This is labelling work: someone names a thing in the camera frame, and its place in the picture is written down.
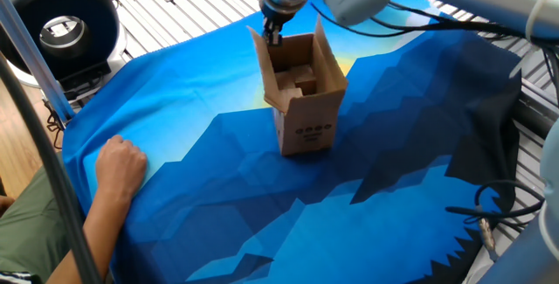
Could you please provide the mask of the bare person hand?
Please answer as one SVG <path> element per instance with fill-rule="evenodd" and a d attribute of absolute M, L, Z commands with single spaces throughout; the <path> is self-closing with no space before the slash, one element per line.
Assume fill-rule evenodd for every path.
<path fill-rule="evenodd" d="M 148 158 L 121 135 L 108 139 L 96 162 L 98 192 L 102 196 L 130 201 L 140 189 Z"/>

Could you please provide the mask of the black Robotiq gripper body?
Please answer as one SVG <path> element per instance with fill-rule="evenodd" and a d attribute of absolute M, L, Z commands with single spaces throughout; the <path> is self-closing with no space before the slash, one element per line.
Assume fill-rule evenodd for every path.
<path fill-rule="evenodd" d="M 283 28 L 283 25 L 289 22 L 294 16 L 294 13 L 280 13 L 269 6 L 263 6 L 261 12 L 264 15 L 264 29 L 274 30 Z"/>

